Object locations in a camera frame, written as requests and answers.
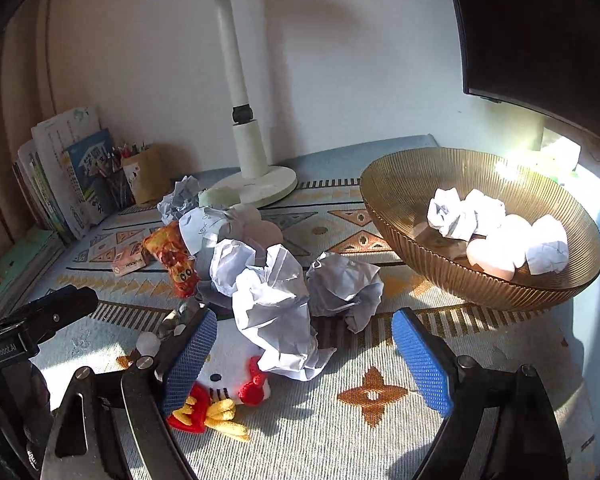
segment ribbed glass bowl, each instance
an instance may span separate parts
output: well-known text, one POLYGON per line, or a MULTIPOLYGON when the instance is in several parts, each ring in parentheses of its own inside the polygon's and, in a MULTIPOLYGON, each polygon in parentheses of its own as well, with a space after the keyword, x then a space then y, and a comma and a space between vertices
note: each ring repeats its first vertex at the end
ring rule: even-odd
POLYGON ((551 179, 499 156, 451 148, 392 153, 366 168, 360 191, 384 240, 411 269, 481 306, 541 310, 572 298, 600 273, 600 232, 584 208, 551 179), (530 223, 546 214, 554 216, 567 232, 567 267, 558 274, 533 276, 525 264, 510 282, 472 267, 466 242, 443 238, 427 224, 436 189, 452 187, 461 199, 479 189, 502 200, 507 214, 530 223))

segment screw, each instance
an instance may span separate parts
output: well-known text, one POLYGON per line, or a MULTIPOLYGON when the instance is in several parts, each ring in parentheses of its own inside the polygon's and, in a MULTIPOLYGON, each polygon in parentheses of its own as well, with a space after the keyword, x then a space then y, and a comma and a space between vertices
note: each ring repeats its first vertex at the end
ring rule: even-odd
POLYGON ((78 370, 75 373, 75 378, 78 380, 86 379, 87 377, 89 377, 90 373, 91 369, 88 366, 83 366, 82 368, 78 368, 78 370))
POLYGON ((478 363, 469 355, 460 355, 456 359, 461 368, 473 368, 478 363))
POLYGON ((522 370, 522 373, 525 374, 527 377, 535 377, 536 375, 538 375, 538 372, 536 372, 536 369, 533 368, 532 365, 522 365, 520 369, 522 370))
POLYGON ((141 370, 146 370, 150 368, 154 364, 154 358, 148 355, 143 355, 141 358, 136 361, 136 366, 141 370))

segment blue textured pad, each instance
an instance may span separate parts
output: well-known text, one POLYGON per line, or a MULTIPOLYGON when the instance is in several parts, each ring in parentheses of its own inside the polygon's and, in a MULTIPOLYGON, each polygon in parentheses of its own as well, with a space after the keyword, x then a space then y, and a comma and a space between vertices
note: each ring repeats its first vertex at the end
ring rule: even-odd
POLYGON ((217 334, 216 314, 209 310, 164 380, 162 413, 165 416, 171 415, 173 410, 179 410, 184 406, 191 387, 198 378, 202 365, 211 352, 211 347, 216 342, 217 334))
POLYGON ((399 310, 394 314, 391 328, 398 350, 427 406, 446 417, 454 406, 446 372, 404 312, 399 310))

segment white desk lamp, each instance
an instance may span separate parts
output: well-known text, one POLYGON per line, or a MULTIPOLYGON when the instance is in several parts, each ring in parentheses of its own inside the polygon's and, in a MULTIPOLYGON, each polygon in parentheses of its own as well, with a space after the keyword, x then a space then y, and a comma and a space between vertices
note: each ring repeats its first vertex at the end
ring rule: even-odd
POLYGON ((240 173, 222 179, 214 187, 231 187, 240 194, 242 203, 261 207, 291 193, 298 182, 296 172, 289 168, 267 164, 258 121, 253 119, 253 111, 249 105, 231 0, 215 0, 215 2, 218 10, 224 72, 234 106, 234 138, 240 161, 240 173))

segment bowl rim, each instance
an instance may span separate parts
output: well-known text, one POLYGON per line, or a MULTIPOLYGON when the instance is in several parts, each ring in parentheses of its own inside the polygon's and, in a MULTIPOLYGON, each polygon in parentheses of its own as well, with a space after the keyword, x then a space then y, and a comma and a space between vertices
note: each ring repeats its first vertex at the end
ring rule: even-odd
MULTIPOLYGON (((513 162, 510 160, 507 160, 505 157, 499 156, 499 155, 494 155, 493 153, 487 153, 487 152, 477 152, 475 150, 466 150, 463 148, 444 148, 444 147, 439 147, 439 146, 428 146, 426 148, 414 148, 412 150, 400 150, 399 152, 394 152, 394 153, 388 153, 387 155, 383 155, 379 158, 376 158, 376 160, 372 161, 366 168, 365 170, 362 172, 362 175, 360 176, 360 194, 362 195, 362 200, 365 203, 365 207, 367 209, 371 209, 371 211, 373 212, 372 216, 374 216, 375 218, 378 218, 387 228, 391 229, 393 232, 399 234, 401 237, 406 238, 407 241, 411 244, 416 245, 420 250, 424 250, 429 254, 432 254, 433 256, 436 256, 438 258, 442 258, 443 260, 445 260, 446 262, 452 264, 453 266, 456 266, 464 271, 468 271, 472 274, 474 274, 475 276, 481 276, 484 278, 487 278, 488 280, 493 280, 496 283, 502 283, 504 285, 513 287, 513 288, 517 288, 519 290, 537 290, 540 292, 550 292, 550 293, 556 293, 556 292, 561 292, 561 291, 569 291, 569 290, 584 290, 584 288, 587 288, 591 283, 593 283, 598 276, 600 275, 600 267, 598 268, 598 270, 596 271, 595 275, 590 279, 587 280, 584 283, 581 283, 579 285, 574 285, 574 286, 569 286, 569 287, 565 287, 565 288, 545 288, 545 287, 541 287, 541 286, 533 286, 533 285, 520 285, 519 283, 515 283, 515 282, 509 282, 507 280, 503 280, 502 278, 498 278, 497 276, 491 276, 490 274, 487 274, 486 272, 483 272, 481 270, 475 270, 475 269, 471 269, 470 267, 466 267, 464 265, 458 264, 457 262, 450 260, 449 258, 447 258, 446 256, 443 256, 442 254, 438 254, 422 245, 420 245, 419 243, 417 243, 416 240, 414 240, 413 238, 411 238, 410 236, 406 235, 405 233, 401 232, 400 230, 398 230, 397 228, 395 228, 394 226, 392 226, 391 224, 389 224, 389 222, 383 217, 383 215, 381 215, 378 211, 376 211, 375 208, 373 208, 368 200, 365 197, 365 194, 363 192, 363 186, 364 183, 366 181, 365 179, 365 173, 367 173, 367 171, 371 168, 372 165, 378 163, 380 160, 387 158, 389 156, 395 156, 398 153, 407 153, 407 152, 416 152, 416 151, 449 151, 449 152, 464 152, 464 153, 478 153, 481 155, 489 155, 489 156, 494 156, 496 157, 498 160, 501 161, 507 161, 507 163, 511 163, 513 165, 513 162)), ((559 187, 560 189, 562 189, 564 192, 568 193, 578 204, 579 207, 582 208, 582 210, 584 211, 584 213, 589 216, 589 218, 591 218, 591 221, 593 223, 593 225, 596 227, 596 233, 598 234, 598 240, 600 242, 600 229, 598 227, 598 224, 596 223, 596 221, 589 215, 589 212, 584 209, 584 206, 576 199, 576 197, 574 197, 573 195, 571 195, 566 189, 564 189, 562 186, 560 186, 557 182, 555 182, 554 180, 548 178, 547 176, 544 176, 541 173, 538 173, 537 171, 532 170, 531 168, 528 168, 526 166, 521 166, 520 164, 516 164, 516 168, 518 170, 523 170, 529 173, 536 173, 538 174, 541 178, 547 179, 549 182, 551 182, 554 186, 559 187)))

